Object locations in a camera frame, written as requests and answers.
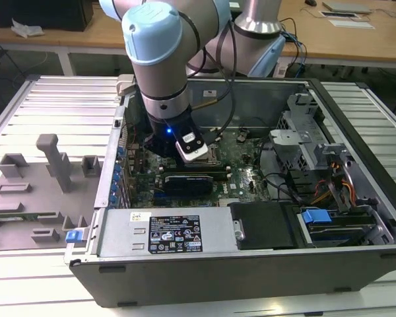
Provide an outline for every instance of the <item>warning label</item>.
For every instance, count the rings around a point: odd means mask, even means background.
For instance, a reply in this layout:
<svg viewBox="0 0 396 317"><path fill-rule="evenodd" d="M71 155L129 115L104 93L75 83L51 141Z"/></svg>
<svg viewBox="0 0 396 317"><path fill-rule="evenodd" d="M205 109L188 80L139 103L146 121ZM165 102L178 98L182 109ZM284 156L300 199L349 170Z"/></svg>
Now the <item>warning label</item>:
<svg viewBox="0 0 396 317"><path fill-rule="evenodd" d="M151 217L149 232L151 254L203 251L199 216Z"/></svg>

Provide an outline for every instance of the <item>motherboard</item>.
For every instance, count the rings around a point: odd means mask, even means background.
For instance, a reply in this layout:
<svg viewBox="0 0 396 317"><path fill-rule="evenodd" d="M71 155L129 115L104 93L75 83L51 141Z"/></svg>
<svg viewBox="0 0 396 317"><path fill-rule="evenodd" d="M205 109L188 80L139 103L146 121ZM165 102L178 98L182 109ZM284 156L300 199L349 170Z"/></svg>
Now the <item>motherboard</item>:
<svg viewBox="0 0 396 317"><path fill-rule="evenodd" d="M238 129L228 130L221 142L209 146L207 155L184 166L138 143L128 145L125 172L131 207L224 207L270 200L255 164L259 141L242 137Z"/></svg>

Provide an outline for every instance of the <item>sticker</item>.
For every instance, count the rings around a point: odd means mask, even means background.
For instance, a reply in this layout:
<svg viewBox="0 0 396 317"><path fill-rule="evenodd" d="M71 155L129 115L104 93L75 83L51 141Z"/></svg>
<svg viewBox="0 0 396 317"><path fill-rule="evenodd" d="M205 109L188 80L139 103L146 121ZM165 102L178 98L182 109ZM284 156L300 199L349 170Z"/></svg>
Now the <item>sticker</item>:
<svg viewBox="0 0 396 317"><path fill-rule="evenodd" d="M217 97L217 90L204 90L204 97Z"/></svg>
<svg viewBox="0 0 396 317"><path fill-rule="evenodd" d="M134 221L148 221L150 220L151 213L131 213L131 222Z"/></svg>
<svg viewBox="0 0 396 317"><path fill-rule="evenodd" d="M203 251L199 216L149 217L149 221L151 254Z"/></svg>
<svg viewBox="0 0 396 317"><path fill-rule="evenodd" d="M190 143L195 140L195 134L193 132L188 133L187 135L184 135L182 139L185 141L185 143Z"/></svg>

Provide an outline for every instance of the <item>robotic arm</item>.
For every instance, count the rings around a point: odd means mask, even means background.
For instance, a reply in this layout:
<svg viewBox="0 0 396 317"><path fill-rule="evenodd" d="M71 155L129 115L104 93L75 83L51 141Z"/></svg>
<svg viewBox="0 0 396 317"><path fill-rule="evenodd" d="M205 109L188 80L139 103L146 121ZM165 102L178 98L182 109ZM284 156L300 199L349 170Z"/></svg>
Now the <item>robotic arm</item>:
<svg viewBox="0 0 396 317"><path fill-rule="evenodd" d="M281 0L249 0L235 21L238 71L267 76L273 68L273 43L281 30ZM121 21L127 55L141 91L153 134L148 149L162 157L191 162L208 151L191 119L187 69L202 64L205 46L225 69L233 69L228 0L100 0L104 12ZM204 68L213 68L209 62Z"/></svg>

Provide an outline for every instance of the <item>gray floor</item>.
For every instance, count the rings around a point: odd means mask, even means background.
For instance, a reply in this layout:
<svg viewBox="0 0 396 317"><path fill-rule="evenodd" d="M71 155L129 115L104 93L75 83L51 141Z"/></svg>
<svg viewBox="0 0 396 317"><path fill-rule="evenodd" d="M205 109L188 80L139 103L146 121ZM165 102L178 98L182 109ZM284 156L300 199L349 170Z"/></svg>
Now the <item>gray floor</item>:
<svg viewBox="0 0 396 317"><path fill-rule="evenodd" d="M62 75L59 60L53 53L49 53L46 60L46 53L42 52L9 52L9 54L22 71L29 69L26 74ZM123 56L118 57L119 66L116 66L114 58L108 55L73 54L72 60L78 75L114 76L117 75L115 67L119 67L121 73L132 73L128 58ZM307 71L301 77L317 78L321 81L343 81L340 79L341 72L334 75L337 69L338 67L335 66L326 66L322 69L320 65L311 65L307 66ZM291 69L291 73L296 70L297 65ZM4 55L0 64L0 113L23 83L23 77L15 78L17 75L18 70ZM346 81L366 83L391 109L395 107L396 69L369 68L368 73L363 74L361 68L355 68Z"/></svg>

